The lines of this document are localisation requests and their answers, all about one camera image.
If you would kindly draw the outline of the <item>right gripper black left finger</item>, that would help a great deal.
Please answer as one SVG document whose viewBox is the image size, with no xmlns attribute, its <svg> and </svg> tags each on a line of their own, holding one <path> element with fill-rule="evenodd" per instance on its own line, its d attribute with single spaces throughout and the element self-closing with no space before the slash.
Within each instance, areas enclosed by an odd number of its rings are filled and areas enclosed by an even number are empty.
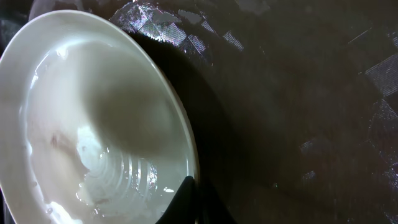
<svg viewBox="0 0 398 224">
<path fill-rule="evenodd" d="M 196 218 L 197 186 L 194 178 L 187 176 L 156 224 L 195 224 Z"/>
</svg>

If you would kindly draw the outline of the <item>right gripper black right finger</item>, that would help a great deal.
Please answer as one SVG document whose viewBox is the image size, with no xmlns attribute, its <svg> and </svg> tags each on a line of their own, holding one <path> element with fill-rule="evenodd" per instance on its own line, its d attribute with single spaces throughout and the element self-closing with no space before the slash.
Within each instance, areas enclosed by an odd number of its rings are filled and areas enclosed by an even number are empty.
<svg viewBox="0 0 398 224">
<path fill-rule="evenodd" d="M 214 186 L 209 182 L 200 184 L 200 223 L 202 224 L 236 224 L 230 212 L 221 201 Z"/>
</svg>

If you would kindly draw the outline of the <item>white plate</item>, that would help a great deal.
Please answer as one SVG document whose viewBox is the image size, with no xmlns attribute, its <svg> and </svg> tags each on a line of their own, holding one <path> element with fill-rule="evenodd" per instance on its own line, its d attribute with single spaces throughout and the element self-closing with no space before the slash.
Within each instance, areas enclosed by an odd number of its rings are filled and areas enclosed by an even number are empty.
<svg viewBox="0 0 398 224">
<path fill-rule="evenodd" d="M 1 56 L 1 191 L 16 223 L 155 223 L 200 176 L 163 72 L 96 15 L 52 11 Z"/>
</svg>

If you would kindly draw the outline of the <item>large dark brown tray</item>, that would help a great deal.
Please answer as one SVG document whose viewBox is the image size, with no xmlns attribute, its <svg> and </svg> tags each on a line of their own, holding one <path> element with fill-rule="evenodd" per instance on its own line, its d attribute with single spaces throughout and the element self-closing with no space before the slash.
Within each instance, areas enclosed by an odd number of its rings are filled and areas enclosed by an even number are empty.
<svg viewBox="0 0 398 224">
<path fill-rule="evenodd" d="M 2 1 L 1 46 L 60 9 L 164 71 L 236 223 L 397 222 L 396 1 Z"/>
</svg>

